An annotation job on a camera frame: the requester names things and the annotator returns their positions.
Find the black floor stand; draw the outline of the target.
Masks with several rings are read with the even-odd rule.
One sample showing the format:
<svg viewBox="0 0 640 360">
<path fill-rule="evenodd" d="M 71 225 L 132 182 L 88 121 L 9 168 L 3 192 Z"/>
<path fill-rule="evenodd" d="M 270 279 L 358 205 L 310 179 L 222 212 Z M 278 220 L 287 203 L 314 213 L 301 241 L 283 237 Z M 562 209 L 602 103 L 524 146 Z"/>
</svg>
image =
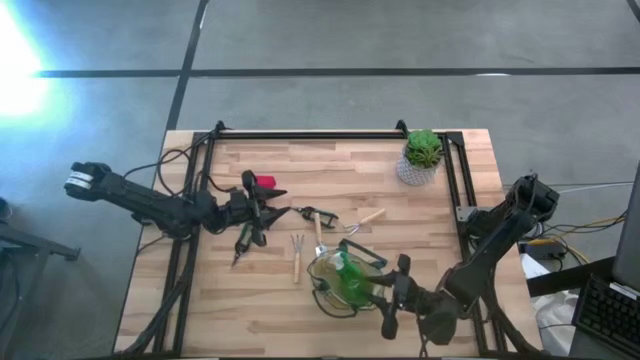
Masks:
<svg viewBox="0 0 640 360">
<path fill-rule="evenodd" d="M 15 352 L 16 330 L 30 306 L 39 285 L 44 267 L 51 255 L 75 261 L 79 248 L 71 248 L 12 227 L 8 220 L 13 215 L 9 203 L 0 197 L 0 293 L 5 275 L 3 265 L 12 267 L 14 296 L 9 310 L 0 318 L 0 360 L 10 360 Z"/>
</svg>

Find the green spray bottle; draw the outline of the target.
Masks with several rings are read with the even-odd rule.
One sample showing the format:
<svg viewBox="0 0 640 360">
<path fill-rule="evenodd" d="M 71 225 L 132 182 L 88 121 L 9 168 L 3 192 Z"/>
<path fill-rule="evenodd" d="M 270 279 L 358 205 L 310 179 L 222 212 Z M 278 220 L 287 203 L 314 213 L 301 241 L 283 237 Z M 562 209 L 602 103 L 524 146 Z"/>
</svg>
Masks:
<svg viewBox="0 0 640 360">
<path fill-rule="evenodd" d="M 372 285 L 358 264 L 348 253 L 340 252 L 336 260 L 336 273 L 339 276 L 339 291 L 342 298 L 353 307 L 366 307 L 370 304 L 369 295 Z"/>
</svg>

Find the green-handled pruning shears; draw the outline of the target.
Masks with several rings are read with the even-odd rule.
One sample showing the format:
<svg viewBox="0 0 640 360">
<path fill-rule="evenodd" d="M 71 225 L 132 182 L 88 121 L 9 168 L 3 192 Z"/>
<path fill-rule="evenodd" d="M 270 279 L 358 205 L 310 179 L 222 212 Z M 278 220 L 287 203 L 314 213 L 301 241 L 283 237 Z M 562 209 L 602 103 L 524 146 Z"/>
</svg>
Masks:
<svg viewBox="0 0 640 360">
<path fill-rule="evenodd" d="M 246 253 L 251 245 L 251 229 L 252 225 L 250 223 L 245 223 L 240 236 L 234 244 L 234 257 L 231 263 L 231 267 L 234 267 L 240 257 Z"/>
</svg>

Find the black aluminium frame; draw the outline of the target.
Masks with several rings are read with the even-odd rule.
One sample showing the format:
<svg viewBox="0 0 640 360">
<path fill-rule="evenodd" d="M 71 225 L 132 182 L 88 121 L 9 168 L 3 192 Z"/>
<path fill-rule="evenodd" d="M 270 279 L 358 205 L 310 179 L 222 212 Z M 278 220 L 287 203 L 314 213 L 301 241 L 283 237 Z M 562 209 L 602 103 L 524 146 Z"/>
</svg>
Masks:
<svg viewBox="0 0 640 360">
<path fill-rule="evenodd" d="M 175 244 L 155 228 L 141 237 L 114 349 L 123 353 L 158 310 L 171 277 L 188 253 L 195 256 L 188 295 L 171 310 L 166 326 L 148 353 L 167 357 L 325 357 L 414 358 L 420 340 L 414 318 L 401 313 L 393 340 L 380 334 L 379 312 L 334 319 L 316 305 L 307 266 L 315 251 L 313 225 L 292 210 L 314 206 L 339 217 L 323 240 L 335 246 L 349 223 L 384 208 L 363 226 L 354 241 L 395 261 L 412 260 L 416 281 L 434 287 L 461 258 L 455 211 L 464 206 L 493 207 L 503 185 L 489 133 L 449 130 L 451 152 L 433 182 L 412 187 L 397 177 L 395 165 L 405 143 L 399 130 L 229 130 L 196 155 L 209 165 L 220 187 L 239 183 L 244 170 L 273 176 L 287 194 L 273 200 L 290 207 L 267 232 L 265 247 L 253 247 L 234 267 L 238 228 L 203 234 L 195 245 Z M 303 235 L 300 283 L 293 283 L 292 235 Z"/>
</svg>

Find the green and black garden snips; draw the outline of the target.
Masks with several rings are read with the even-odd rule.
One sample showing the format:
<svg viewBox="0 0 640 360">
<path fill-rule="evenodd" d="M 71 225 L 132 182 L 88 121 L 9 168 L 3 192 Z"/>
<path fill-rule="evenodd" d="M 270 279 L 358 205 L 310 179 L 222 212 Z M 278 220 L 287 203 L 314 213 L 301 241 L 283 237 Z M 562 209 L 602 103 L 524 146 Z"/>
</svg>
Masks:
<svg viewBox="0 0 640 360">
<path fill-rule="evenodd" d="M 313 206 L 296 207 L 293 206 L 292 210 L 297 212 L 304 220 L 314 222 L 318 217 L 320 224 L 323 228 L 334 229 L 339 217 L 331 212 L 320 210 Z"/>
</svg>

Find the succulent in white patterned pot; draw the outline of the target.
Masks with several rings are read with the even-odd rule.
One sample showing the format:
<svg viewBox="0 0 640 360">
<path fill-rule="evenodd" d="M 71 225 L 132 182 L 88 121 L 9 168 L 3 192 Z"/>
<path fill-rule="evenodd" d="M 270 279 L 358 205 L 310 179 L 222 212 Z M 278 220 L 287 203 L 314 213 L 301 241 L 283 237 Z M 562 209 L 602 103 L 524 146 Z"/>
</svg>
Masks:
<svg viewBox="0 0 640 360">
<path fill-rule="evenodd" d="M 412 131 L 396 163 L 396 173 L 405 184 L 426 185 L 434 181 L 443 157 L 443 145 L 436 133 L 429 129 Z"/>
</svg>

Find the hand rake long bent tines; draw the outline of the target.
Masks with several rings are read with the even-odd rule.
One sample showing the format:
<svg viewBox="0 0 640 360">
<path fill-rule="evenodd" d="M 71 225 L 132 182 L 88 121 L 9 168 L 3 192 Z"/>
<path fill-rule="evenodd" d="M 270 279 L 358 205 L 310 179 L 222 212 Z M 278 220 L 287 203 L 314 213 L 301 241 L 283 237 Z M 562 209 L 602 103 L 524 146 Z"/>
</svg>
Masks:
<svg viewBox="0 0 640 360">
<path fill-rule="evenodd" d="M 370 215 L 360 219 L 358 222 L 356 222 L 354 224 L 344 225 L 343 228 L 348 233 L 348 235 L 351 236 L 354 233 L 358 232 L 363 226 L 371 223 L 372 221 L 374 221 L 375 219 L 381 217 L 385 213 L 386 213 L 386 210 L 384 208 L 382 208 L 382 209 L 376 211 L 375 213 L 370 214 Z"/>
</svg>

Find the dark monitor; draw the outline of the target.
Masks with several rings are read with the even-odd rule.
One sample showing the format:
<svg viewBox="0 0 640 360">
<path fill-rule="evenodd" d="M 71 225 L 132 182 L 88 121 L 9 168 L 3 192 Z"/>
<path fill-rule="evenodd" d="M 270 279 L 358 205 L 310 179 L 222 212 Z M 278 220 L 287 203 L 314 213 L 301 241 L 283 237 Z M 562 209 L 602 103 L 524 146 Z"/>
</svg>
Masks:
<svg viewBox="0 0 640 360">
<path fill-rule="evenodd" d="M 640 161 L 631 189 L 612 274 L 616 281 L 640 293 Z"/>
</svg>

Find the black keyboard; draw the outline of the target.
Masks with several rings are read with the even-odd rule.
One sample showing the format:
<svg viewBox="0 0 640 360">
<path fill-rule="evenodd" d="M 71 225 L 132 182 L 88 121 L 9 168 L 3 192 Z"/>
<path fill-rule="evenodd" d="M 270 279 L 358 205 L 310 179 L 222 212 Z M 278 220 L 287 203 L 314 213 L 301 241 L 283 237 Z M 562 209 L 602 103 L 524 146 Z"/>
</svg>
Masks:
<svg viewBox="0 0 640 360">
<path fill-rule="evenodd" d="M 640 296 L 591 277 L 580 291 L 572 324 L 640 360 Z"/>
</svg>

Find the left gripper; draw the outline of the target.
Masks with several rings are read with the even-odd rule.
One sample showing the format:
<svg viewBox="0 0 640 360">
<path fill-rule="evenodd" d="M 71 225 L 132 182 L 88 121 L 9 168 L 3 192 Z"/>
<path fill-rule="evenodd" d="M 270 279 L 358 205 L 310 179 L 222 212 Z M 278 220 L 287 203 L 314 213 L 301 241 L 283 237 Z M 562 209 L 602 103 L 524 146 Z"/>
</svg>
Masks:
<svg viewBox="0 0 640 360">
<path fill-rule="evenodd" d="M 290 207 L 267 207 L 266 201 L 287 194 L 286 190 L 267 189 L 258 185 L 257 176 L 246 170 L 241 174 L 243 190 L 232 190 L 229 201 L 222 207 L 225 225 L 251 225 L 250 240 L 259 247 L 266 245 L 265 228 L 270 228 Z"/>
</svg>

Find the wooden-handled metal trowel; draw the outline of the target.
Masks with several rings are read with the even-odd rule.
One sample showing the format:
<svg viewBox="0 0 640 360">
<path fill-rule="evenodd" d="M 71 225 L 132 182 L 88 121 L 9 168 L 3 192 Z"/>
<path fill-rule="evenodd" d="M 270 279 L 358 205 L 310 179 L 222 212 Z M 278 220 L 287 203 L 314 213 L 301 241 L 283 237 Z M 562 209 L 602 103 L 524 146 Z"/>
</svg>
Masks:
<svg viewBox="0 0 640 360">
<path fill-rule="evenodd" d="M 316 236 L 315 252 L 316 252 L 316 256 L 319 257 L 327 251 L 327 246 L 324 244 L 324 241 L 323 241 L 322 223 L 320 220 L 320 215 L 318 213 L 314 214 L 314 225 L 315 225 L 315 236 Z"/>
</svg>

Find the black desk bar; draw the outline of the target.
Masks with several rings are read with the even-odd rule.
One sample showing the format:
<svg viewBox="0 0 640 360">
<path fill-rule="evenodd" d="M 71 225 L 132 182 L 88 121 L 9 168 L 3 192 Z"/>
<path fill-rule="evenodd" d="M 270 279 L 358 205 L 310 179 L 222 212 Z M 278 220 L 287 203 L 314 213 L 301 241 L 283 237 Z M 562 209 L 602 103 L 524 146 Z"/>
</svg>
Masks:
<svg viewBox="0 0 640 360">
<path fill-rule="evenodd" d="M 614 261 L 614 257 L 608 257 L 589 264 L 528 279 L 529 294 L 531 297 L 539 297 L 582 288 L 592 276 L 609 279 Z"/>
</svg>

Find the beige and green gardening bag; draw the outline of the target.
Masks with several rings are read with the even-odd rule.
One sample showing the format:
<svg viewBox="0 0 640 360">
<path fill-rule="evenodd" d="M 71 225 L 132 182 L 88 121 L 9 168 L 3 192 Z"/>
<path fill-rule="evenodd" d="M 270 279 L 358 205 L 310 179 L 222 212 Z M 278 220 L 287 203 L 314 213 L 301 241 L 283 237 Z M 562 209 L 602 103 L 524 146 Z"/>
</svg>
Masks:
<svg viewBox="0 0 640 360">
<path fill-rule="evenodd" d="M 367 276 L 383 275 L 382 270 L 387 266 L 388 261 L 349 239 L 342 239 L 339 245 L 332 250 L 327 250 L 321 256 L 316 257 L 307 267 L 307 273 L 312 281 L 311 294 L 316 305 L 327 316 L 337 319 L 353 318 L 358 313 L 372 311 L 376 306 L 371 302 L 371 296 L 377 295 L 385 297 L 383 286 L 371 283 L 372 289 L 369 295 L 370 304 L 366 307 L 353 307 L 341 296 L 339 291 L 340 279 L 336 273 L 336 260 L 334 257 L 340 252 L 348 253 L 360 269 Z"/>
</svg>

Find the white plastic bag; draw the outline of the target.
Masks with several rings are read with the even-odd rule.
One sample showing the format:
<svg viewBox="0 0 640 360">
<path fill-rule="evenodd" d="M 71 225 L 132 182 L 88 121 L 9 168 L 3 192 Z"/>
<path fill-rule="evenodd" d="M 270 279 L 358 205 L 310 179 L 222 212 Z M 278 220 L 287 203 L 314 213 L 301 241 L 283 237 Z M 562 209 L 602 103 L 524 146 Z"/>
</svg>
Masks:
<svg viewBox="0 0 640 360">
<path fill-rule="evenodd" d="M 575 334 L 571 324 L 578 296 L 569 291 L 531 299 L 543 348 L 552 355 L 567 356 Z"/>
</svg>

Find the hand cultivator short hooked tines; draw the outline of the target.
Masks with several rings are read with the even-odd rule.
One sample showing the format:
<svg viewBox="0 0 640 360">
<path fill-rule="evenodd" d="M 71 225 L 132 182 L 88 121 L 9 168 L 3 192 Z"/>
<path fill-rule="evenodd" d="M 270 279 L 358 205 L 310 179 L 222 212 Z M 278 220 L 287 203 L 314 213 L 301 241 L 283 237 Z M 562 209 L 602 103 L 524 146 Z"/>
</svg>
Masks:
<svg viewBox="0 0 640 360">
<path fill-rule="evenodd" d="M 300 273 L 301 273 L 301 253 L 304 244 L 304 236 L 303 235 L 292 235 L 291 241 L 294 249 L 294 272 L 293 272 L 293 283 L 300 283 Z"/>
</svg>

